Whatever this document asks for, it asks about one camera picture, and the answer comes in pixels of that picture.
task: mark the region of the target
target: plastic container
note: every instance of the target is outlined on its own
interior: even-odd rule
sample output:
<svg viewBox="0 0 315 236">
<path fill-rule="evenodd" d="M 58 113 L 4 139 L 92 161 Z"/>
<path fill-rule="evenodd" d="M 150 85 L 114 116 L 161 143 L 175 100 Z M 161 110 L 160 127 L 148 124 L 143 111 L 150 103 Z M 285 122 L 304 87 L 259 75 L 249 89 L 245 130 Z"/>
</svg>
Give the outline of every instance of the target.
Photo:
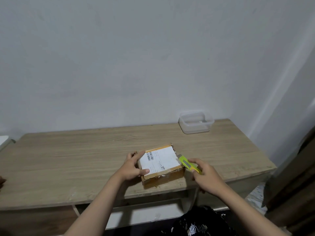
<svg viewBox="0 0 315 236">
<path fill-rule="evenodd" d="M 202 111 L 181 113 L 178 120 L 179 126 L 186 134 L 210 131 L 214 122 L 210 113 Z"/>
</svg>

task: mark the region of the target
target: yellow box cutter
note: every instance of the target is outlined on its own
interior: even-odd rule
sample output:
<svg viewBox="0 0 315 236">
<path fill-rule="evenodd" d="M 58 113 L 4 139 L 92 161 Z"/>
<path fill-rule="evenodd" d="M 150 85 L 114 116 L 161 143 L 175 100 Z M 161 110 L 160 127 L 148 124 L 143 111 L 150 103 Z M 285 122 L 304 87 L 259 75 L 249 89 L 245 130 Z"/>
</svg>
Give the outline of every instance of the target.
<svg viewBox="0 0 315 236">
<path fill-rule="evenodd" d="M 186 157 L 184 157 L 183 155 L 178 155 L 179 156 L 179 161 L 181 163 L 183 163 L 183 165 L 188 169 L 188 170 L 195 170 L 197 171 L 199 174 L 201 174 L 201 170 L 199 170 L 197 167 L 195 167 L 193 165 L 193 163 L 190 163 Z"/>
</svg>

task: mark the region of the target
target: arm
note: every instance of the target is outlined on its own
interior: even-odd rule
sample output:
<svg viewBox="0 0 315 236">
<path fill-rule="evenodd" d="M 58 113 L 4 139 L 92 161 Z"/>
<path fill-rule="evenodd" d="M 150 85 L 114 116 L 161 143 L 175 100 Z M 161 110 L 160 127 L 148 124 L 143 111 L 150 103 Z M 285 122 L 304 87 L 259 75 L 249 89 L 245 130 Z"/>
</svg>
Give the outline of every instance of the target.
<svg viewBox="0 0 315 236">
<path fill-rule="evenodd" d="M 197 184 L 210 194 L 221 199 L 242 222 L 252 236 L 286 236 L 277 226 L 252 208 L 246 201 L 234 192 L 216 172 L 214 167 L 200 159 L 188 159 L 198 164 L 202 175 L 193 170 Z"/>
<path fill-rule="evenodd" d="M 122 167 L 109 178 L 97 197 L 71 225 L 64 236 L 101 236 L 103 234 L 122 183 L 125 180 L 149 173 L 149 169 L 139 170 L 135 167 L 137 160 L 144 153 L 144 151 L 138 154 L 128 153 Z"/>
</svg>

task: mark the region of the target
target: desk surface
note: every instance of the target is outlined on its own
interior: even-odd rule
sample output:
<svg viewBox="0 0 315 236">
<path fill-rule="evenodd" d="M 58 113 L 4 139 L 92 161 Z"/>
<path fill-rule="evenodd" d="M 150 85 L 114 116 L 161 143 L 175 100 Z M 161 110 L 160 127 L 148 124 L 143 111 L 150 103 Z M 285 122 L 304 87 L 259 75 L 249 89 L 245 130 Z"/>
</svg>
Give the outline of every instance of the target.
<svg viewBox="0 0 315 236">
<path fill-rule="evenodd" d="M 128 152 L 168 143 L 178 154 L 209 162 L 225 181 L 276 168 L 228 119 L 216 120 L 209 132 L 189 135 L 178 123 L 30 133 L 0 153 L 0 173 L 7 179 L 0 191 L 0 210 L 90 202 Z M 140 180 L 132 184 L 125 198 L 194 187 L 185 178 L 148 190 Z"/>
</svg>

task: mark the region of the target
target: hand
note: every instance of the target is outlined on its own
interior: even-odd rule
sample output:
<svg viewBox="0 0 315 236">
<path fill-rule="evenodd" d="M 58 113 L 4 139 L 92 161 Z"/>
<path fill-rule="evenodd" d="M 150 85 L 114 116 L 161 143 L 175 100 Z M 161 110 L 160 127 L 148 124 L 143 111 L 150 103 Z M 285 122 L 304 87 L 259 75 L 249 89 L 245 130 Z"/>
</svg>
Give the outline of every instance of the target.
<svg viewBox="0 0 315 236">
<path fill-rule="evenodd" d="M 135 167 L 135 164 L 144 153 L 145 151 L 141 151 L 138 154 L 136 152 L 128 153 L 124 164 L 116 171 L 116 174 L 120 175 L 123 181 L 148 174 L 150 172 L 149 169 L 140 170 Z"/>
<path fill-rule="evenodd" d="M 202 175 L 197 171 L 192 170 L 194 179 L 201 189 L 218 197 L 222 190 L 228 187 L 215 168 L 210 164 L 198 158 L 188 159 L 188 161 L 196 163 L 198 168 L 202 170 Z"/>
</svg>

